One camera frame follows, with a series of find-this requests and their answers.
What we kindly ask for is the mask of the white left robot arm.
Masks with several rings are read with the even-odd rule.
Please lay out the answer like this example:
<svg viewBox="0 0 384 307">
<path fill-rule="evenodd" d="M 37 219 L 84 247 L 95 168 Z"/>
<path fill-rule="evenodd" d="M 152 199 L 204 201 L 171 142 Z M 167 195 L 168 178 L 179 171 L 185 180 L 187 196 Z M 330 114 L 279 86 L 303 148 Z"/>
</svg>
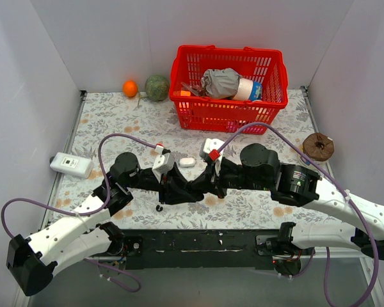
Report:
<svg viewBox="0 0 384 307">
<path fill-rule="evenodd" d="M 125 257 L 141 251 L 141 239 L 126 237 L 109 221 L 132 201 L 130 188 L 156 191 L 159 202 L 166 205 L 192 203 L 204 197 L 192 189 L 168 150 L 147 169 L 140 168 L 135 154 L 121 153 L 107 178 L 70 216 L 28 238 L 17 235 L 11 239 L 6 265 L 26 296 L 39 293 L 57 273 L 88 256 Z"/>
</svg>

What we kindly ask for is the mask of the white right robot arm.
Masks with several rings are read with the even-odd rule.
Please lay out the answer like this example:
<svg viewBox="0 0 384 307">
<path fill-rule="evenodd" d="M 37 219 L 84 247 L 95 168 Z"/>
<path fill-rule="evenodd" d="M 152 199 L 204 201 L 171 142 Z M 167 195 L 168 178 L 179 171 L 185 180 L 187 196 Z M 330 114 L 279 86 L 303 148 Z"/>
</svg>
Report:
<svg viewBox="0 0 384 307">
<path fill-rule="evenodd" d="M 187 184 L 190 192 L 224 198 L 227 189 L 268 191 L 283 205 L 315 210 L 342 221 L 338 226 L 281 224 L 278 234 L 260 243 L 271 255 L 291 254 L 314 247 L 338 247 L 378 255 L 384 260 L 384 206 L 352 194 L 342 194 L 319 173 L 296 164 L 281 163 L 278 154 L 254 143 L 243 148 L 240 164 L 209 154 L 205 171 Z"/>
</svg>

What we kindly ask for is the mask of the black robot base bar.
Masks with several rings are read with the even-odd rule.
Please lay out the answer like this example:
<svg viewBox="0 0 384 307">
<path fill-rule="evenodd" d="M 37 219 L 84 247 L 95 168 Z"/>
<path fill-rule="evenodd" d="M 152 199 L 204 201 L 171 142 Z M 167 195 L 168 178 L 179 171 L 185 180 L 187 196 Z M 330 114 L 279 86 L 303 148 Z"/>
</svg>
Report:
<svg viewBox="0 0 384 307">
<path fill-rule="evenodd" d="M 278 240 L 278 230 L 125 230 L 98 255 L 115 257 L 129 270 L 248 267 L 300 273 L 303 252 L 280 247 Z"/>
</svg>

